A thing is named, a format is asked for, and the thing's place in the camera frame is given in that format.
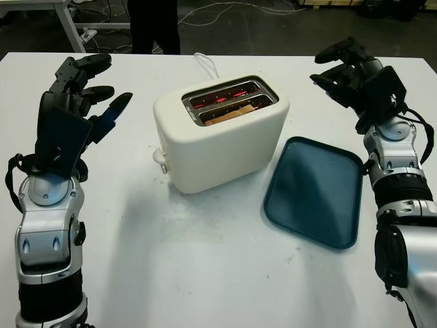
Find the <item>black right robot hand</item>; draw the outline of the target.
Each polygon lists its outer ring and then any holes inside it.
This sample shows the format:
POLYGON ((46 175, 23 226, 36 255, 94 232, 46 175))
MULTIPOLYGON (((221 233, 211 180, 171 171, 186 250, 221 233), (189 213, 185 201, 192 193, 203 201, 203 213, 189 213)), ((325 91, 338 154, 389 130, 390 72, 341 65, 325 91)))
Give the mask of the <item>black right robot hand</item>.
POLYGON ((369 101, 363 95, 363 85, 382 69, 382 64, 353 37, 329 46, 315 56, 317 64, 337 60, 342 63, 321 74, 312 74, 310 79, 335 102, 354 110, 358 116, 356 132, 364 135, 373 122, 367 112, 369 101))

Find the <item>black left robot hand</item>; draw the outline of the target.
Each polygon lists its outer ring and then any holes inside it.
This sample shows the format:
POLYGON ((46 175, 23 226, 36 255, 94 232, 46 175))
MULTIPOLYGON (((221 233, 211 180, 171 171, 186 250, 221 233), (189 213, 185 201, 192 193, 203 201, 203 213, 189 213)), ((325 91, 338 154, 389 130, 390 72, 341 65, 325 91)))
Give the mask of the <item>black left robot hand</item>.
POLYGON ((116 119, 130 102, 133 93, 125 92, 113 100, 101 115, 88 116, 92 106, 110 99, 112 86, 87 87, 90 79, 111 66, 109 54, 67 57, 55 73, 56 80, 43 93, 35 144, 34 171, 50 173, 79 182, 88 178, 82 153, 91 143, 98 144, 113 128, 116 119))

